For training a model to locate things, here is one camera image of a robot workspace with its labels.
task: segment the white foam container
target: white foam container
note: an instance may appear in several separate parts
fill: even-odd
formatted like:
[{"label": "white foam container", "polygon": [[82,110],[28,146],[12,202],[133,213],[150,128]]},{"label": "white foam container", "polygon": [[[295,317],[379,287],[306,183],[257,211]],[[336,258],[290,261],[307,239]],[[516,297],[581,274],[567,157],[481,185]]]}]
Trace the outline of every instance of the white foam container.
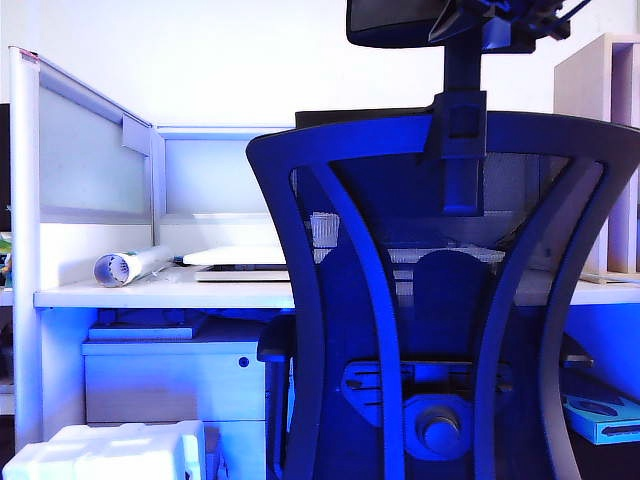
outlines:
[{"label": "white foam container", "polygon": [[26,445],[2,470],[4,480],[204,480],[204,425],[129,423],[64,427]]}]

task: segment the paper roll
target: paper roll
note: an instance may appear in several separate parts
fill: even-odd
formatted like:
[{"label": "paper roll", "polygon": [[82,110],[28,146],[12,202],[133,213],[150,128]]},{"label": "paper roll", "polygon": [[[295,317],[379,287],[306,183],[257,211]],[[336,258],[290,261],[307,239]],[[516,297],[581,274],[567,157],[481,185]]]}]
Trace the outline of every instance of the paper roll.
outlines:
[{"label": "paper roll", "polygon": [[162,270],[171,258],[171,251],[164,246],[134,252],[108,253],[96,260],[93,275],[103,287],[123,287],[138,278]]}]

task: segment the shelf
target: shelf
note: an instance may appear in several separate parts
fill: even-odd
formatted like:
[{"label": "shelf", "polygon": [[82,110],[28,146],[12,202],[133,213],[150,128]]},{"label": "shelf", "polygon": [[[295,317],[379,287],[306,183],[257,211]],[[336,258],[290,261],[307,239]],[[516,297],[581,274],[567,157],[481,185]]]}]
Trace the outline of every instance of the shelf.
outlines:
[{"label": "shelf", "polygon": [[122,288],[86,280],[36,292],[36,307],[93,308],[293,308],[287,282],[205,283],[193,280],[202,267],[171,267]]},{"label": "shelf", "polygon": [[13,305],[13,289],[0,287],[0,307]]}]

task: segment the office chair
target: office chair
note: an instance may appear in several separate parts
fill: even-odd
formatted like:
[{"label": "office chair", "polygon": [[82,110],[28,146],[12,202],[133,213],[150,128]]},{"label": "office chair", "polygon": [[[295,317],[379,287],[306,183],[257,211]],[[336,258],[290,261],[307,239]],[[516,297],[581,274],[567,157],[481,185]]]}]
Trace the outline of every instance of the office chair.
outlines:
[{"label": "office chair", "polygon": [[[580,479],[560,392],[564,321],[640,133],[486,112],[481,54],[567,36],[562,2],[400,3],[414,9],[348,2],[348,37],[444,44],[432,106],[299,112],[296,129],[247,148],[296,304],[259,344],[269,478]],[[358,17],[373,4],[377,17]],[[525,6],[527,21],[514,10]],[[492,40],[494,20],[510,41]]]}]

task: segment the frosted glass panel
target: frosted glass panel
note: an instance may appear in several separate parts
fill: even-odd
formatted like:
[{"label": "frosted glass panel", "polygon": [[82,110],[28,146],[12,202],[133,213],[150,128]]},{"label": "frosted glass panel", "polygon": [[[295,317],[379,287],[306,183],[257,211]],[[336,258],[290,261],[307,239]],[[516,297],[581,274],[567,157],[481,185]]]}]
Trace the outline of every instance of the frosted glass panel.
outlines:
[{"label": "frosted glass panel", "polygon": [[248,140],[168,140],[167,213],[265,213]]},{"label": "frosted glass panel", "polygon": [[149,213],[145,156],[121,145],[120,125],[40,88],[40,203],[45,210]]}]

